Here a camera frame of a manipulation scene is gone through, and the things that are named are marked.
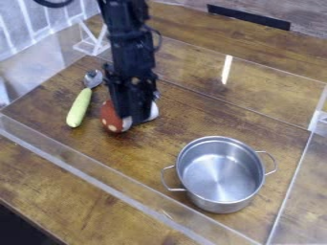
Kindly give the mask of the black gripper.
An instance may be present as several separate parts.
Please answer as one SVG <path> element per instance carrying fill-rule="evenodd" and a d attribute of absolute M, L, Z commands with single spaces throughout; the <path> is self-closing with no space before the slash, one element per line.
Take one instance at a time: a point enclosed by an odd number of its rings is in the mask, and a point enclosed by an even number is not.
<path fill-rule="evenodd" d="M 120 118 L 132 116 L 133 123 L 149 122 L 158 117 L 153 93 L 158 48 L 153 37 L 150 34 L 112 34 L 108 40 L 112 64 L 106 64 L 104 70 L 114 112 Z"/>

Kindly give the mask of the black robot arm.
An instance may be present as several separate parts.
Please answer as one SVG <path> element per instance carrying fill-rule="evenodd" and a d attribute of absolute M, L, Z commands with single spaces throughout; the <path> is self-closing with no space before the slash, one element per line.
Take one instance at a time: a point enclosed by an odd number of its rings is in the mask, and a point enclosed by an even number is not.
<path fill-rule="evenodd" d="M 150 116 L 157 96 L 153 30 L 145 0 L 97 0 L 108 30 L 112 64 L 104 65 L 105 85 L 117 116 L 130 117 L 133 124 Z"/>

